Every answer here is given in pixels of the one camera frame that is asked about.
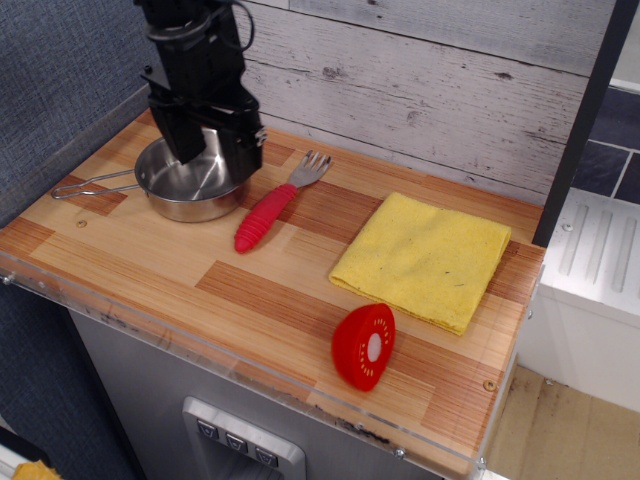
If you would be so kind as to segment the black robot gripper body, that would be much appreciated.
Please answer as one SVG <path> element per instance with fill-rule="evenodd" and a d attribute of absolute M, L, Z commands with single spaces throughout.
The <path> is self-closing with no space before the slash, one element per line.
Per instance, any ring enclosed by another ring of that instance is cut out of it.
<path fill-rule="evenodd" d="M 244 51 L 253 38 L 241 40 L 235 29 L 148 29 L 161 65 L 147 67 L 152 103 L 174 106 L 200 127 L 215 129 L 218 119 L 259 117 L 259 103 L 244 88 Z"/>

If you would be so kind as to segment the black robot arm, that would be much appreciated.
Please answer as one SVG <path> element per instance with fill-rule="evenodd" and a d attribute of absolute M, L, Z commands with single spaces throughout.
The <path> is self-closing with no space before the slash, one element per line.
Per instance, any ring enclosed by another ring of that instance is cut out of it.
<path fill-rule="evenodd" d="M 145 35 L 160 64 L 143 75 L 149 108 L 172 154 L 183 164 L 205 149 L 204 129 L 216 131 L 232 181 L 262 166 L 266 132 L 258 100 L 243 86 L 244 53 L 234 11 L 239 1 L 142 1 Z"/>

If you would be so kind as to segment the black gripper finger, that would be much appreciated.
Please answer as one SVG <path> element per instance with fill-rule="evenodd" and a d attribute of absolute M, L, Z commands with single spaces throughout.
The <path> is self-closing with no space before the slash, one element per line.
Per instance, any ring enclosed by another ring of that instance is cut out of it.
<path fill-rule="evenodd" d="M 244 183 L 262 167 L 263 125 L 259 117 L 218 119 L 215 130 L 233 183 Z"/>
<path fill-rule="evenodd" d="M 187 164 L 200 155 L 206 142 L 200 125 L 174 106 L 151 104 L 151 113 L 172 155 Z"/>

